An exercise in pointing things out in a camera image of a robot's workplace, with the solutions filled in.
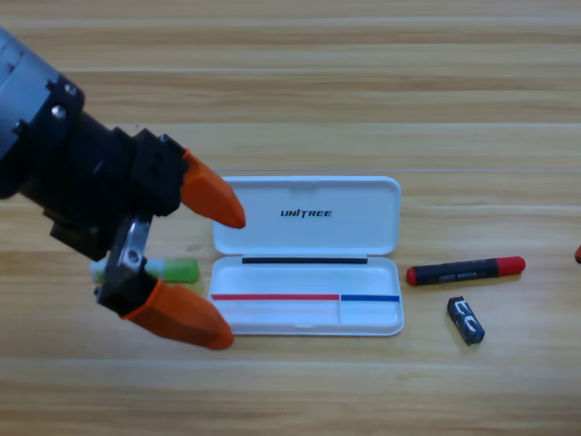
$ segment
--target wood grain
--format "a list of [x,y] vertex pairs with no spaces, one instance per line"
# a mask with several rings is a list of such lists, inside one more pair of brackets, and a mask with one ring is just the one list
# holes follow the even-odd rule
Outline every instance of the wood grain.
[[[0,434],[578,435],[581,3],[0,0],[3,25],[87,110],[189,146],[223,175],[385,174],[400,274],[523,255],[522,277],[402,281],[396,337],[158,339],[94,304],[88,262],[21,196],[0,203]],[[151,256],[210,223],[156,220]],[[463,295],[487,336],[444,313]]]

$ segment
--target red marker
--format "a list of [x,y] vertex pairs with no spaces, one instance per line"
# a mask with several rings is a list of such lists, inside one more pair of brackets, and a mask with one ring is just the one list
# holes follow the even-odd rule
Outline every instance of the red marker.
[[419,286],[421,284],[503,277],[505,275],[521,274],[526,266],[525,260],[519,256],[412,266],[408,269],[408,283],[412,286]]

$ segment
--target green object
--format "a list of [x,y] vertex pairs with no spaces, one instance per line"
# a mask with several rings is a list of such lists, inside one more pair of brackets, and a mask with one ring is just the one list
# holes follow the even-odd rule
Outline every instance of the green object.
[[166,282],[194,283],[200,278],[198,262],[195,259],[166,259],[163,279]]
[[[102,283],[107,261],[91,262],[93,280]],[[168,283],[194,283],[200,279],[198,261],[195,259],[150,259],[145,264],[145,271]]]

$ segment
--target white plastic case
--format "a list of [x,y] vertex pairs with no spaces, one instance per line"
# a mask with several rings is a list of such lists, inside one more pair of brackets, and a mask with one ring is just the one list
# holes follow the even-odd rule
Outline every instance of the white plastic case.
[[401,190],[389,177],[226,177],[246,212],[214,223],[210,299],[235,334],[390,336],[404,325]]

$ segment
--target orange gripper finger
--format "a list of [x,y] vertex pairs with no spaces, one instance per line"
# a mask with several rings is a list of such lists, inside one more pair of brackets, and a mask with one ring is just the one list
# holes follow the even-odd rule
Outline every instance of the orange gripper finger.
[[207,300],[182,285],[158,280],[147,301],[122,319],[158,336],[223,350],[234,341],[231,328]]
[[244,227],[244,209],[231,186],[189,150],[183,159],[189,169],[183,177],[182,203],[201,216],[228,227]]

